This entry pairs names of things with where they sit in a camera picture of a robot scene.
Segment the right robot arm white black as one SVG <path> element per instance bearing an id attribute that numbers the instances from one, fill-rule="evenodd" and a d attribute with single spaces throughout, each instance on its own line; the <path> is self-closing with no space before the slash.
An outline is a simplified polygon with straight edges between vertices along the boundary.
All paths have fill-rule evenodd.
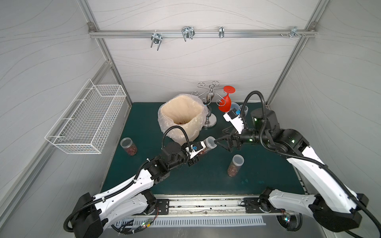
<path id="1" fill-rule="evenodd" d="M 233 109 L 228 96 L 217 102 L 224 119 L 231 124 L 216 144 L 228 151 L 240 149 L 245 144 L 259 144 L 265 150 L 283 156 L 317 190 L 316 194 L 301 195 L 266 188 L 254 202 L 264 213 L 275 209 L 283 215 L 278 218 L 282 225 L 290 222 L 288 211 L 314 218 L 329 231 L 345 232 L 353 236 L 360 226 L 362 215 L 367 215 L 377 228 L 381 224 L 367 209 L 369 199 L 362 193 L 349 189 L 318 157 L 309 142 L 296 130 L 282 129 L 274 111 L 267 108 L 259 91 L 261 107 L 251 112 L 253 127 L 249 128 L 244 109 Z"/>

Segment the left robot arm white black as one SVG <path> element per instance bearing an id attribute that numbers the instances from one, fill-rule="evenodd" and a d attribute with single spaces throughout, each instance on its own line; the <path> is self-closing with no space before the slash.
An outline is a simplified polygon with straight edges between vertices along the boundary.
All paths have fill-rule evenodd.
<path id="1" fill-rule="evenodd" d="M 63 229 L 76 238 L 98 238 L 107 228 L 116 228 L 115 224 L 124 218 L 151 214 L 157 199 L 150 189 L 168 178 L 172 169 L 193 165 L 206 148 L 203 141 L 190 142 L 181 126 L 172 126 L 165 134 L 174 129 L 183 133 L 185 145 L 174 141 L 163 144 L 161 153 L 144 162 L 131 178 L 97 195 L 82 195 L 65 219 Z"/>

